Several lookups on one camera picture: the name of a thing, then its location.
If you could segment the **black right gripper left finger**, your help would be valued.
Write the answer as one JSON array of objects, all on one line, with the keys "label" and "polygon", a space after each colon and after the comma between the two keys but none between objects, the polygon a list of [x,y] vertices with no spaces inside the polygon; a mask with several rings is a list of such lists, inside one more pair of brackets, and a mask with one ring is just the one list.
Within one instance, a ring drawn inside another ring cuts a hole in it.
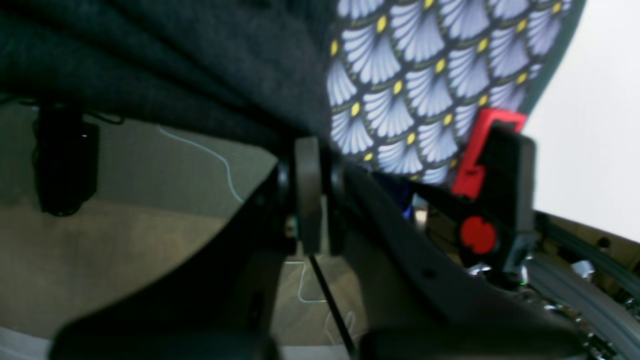
[{"label": "black right gripper left finger", "polygon": [[52,360],[280,360],[270,326],[294,212],[294,150],[206,245],[143,289],[74,320]]}]

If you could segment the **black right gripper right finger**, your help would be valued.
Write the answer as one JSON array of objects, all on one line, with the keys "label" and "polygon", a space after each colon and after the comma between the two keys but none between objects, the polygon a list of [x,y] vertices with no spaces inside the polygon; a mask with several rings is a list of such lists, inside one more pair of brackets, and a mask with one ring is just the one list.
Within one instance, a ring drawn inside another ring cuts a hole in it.
[{"label": "black right gripper right finger", "polygon": [[326,252],[354,271],[368,331],[357,360],[583,360],[569,321],[470,276],[370,175],[325,150]]}]

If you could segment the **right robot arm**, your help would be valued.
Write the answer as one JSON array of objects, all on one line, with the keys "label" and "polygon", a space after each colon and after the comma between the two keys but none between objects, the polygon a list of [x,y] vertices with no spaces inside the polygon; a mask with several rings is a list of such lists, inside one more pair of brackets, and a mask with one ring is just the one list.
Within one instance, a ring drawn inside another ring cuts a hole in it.
[{"label": "right robot arm", "polygon": [[352,360],[637,360],[639,280],[583,259],[617,303],[542,252],[533,149],[488,150],[489,189],[419,195],[455,221],[465,264],[402,215],[374,178],[298,139],[224,229],[137,293],[67,325],[51,360],[279,360],[270,326],[288,256],[307,256]]}]

